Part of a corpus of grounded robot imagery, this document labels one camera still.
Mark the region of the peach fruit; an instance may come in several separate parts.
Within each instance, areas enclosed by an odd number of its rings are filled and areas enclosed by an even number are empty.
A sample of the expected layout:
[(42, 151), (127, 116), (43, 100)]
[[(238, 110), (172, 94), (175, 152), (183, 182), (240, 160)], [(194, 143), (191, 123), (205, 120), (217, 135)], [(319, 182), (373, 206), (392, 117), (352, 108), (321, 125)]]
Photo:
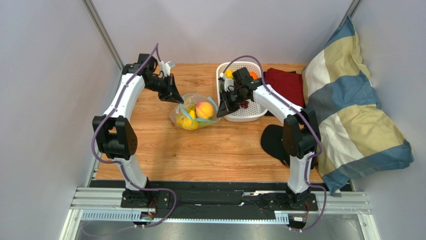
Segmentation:
[(198, 102), (195, 105), (195, 112), (198, 118), (209, 120), (213, 117), (214, 107), (210, 102), (207, 101)]

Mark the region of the clear zip top bag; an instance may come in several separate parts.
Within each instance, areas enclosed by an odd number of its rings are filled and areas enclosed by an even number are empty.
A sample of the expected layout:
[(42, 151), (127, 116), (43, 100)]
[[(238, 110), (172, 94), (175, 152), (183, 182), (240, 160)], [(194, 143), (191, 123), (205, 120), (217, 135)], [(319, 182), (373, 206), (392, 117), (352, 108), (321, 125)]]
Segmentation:
[(168, 115), (169, 119), (179, 128), (196, 130), (217, 123), (218, 106), (211, 97), (204, 97), (196, 93), (187, 93)]

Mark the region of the yellow banana bunch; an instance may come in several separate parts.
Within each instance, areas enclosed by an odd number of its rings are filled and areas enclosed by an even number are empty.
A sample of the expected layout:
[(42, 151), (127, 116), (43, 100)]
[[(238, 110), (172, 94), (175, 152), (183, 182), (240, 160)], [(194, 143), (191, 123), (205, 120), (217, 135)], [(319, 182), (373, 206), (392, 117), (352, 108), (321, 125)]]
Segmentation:
[(196, 120), (196, 105), (191, 104), (187, 109), (180, 107), (179, 114), (176, 117), (176, 124), (185, 130), (195, 130), (199, 127), (199, 123)]

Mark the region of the green lime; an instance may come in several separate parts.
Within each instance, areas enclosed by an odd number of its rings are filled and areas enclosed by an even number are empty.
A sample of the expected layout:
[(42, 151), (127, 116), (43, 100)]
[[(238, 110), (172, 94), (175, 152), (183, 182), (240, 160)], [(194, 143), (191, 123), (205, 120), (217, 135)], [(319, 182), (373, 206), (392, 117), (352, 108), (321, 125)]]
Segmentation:
[(208, 120), (208, 119), (202, 119), (202, 118), (200, 118), (199, 120), (197, 120), (197, 122), (198, 122), (198, 127), (199, 128), (204, 128), (204, 127), (210, 126), (212, 124), (215, 124), (218, 121), (217, 120)]

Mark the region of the yellow lemon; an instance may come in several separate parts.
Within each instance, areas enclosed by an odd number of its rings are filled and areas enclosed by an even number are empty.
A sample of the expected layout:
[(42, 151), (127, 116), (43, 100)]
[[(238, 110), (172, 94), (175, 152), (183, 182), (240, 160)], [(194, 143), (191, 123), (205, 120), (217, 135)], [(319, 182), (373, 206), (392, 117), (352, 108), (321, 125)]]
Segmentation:
[(233, 71), (232, 71), (232, 70), (230, 70), (230, 69), (227, 69), (227, 70), (224, 72), (224, 77), (225, 77), (225, 78), (228, 78), (228, 79), (234, 79), (234, 77), (233, 77)]

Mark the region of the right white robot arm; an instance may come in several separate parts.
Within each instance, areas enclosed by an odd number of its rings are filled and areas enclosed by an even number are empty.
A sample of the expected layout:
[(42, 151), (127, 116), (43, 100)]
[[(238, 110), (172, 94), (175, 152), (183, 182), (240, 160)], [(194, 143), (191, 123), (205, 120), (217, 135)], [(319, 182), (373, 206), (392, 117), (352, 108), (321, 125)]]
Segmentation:
[(286, 194), (294, 203), (304, 201), (310, 194), (309, 183), (312, 159), (320, 143), (320, 133), (314, 110), (292, 104), (278, 94), (263, 77), (254, 79), (246, 67), (233, 72), (233, 86), (220, 87), (221, 118), (240, 109), (248, 100), (265, 107), (282, 124), (281, 145), (289, 154), (290, 176)]

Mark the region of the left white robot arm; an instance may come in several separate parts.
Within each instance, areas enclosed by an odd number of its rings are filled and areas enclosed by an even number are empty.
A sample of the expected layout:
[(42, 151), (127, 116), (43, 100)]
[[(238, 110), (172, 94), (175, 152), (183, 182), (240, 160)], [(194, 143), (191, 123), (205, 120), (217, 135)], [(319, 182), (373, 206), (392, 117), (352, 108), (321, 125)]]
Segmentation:
[(123, 199), (126, 201), (141, 201), (147, 205), (152, 200), (149, 179), (136, 157), (138, 137), (130, 123), (131, 114), (143, 90), (157, 92), (163, 102), (184, 102), (171, 73), (174, 67), (172, 61), (139, 54), (137, 62), (126, 64), (122, 69), (120, 86), (110, 107), (92, 120), (92, 143), (109, 159), (106, 164), (119, 168), (125, 179)]

